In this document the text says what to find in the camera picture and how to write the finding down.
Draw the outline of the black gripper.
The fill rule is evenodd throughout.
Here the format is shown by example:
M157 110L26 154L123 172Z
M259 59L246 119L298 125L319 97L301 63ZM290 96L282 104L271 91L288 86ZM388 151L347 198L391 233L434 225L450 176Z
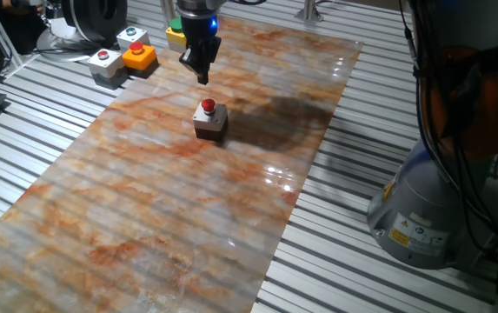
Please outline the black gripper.
M203 18L181 17L187 47L179 62L196 75L197 82L209 82L210 65L216 60L222 39L218 37L217 16ZM197 55L203 55L204 67Z

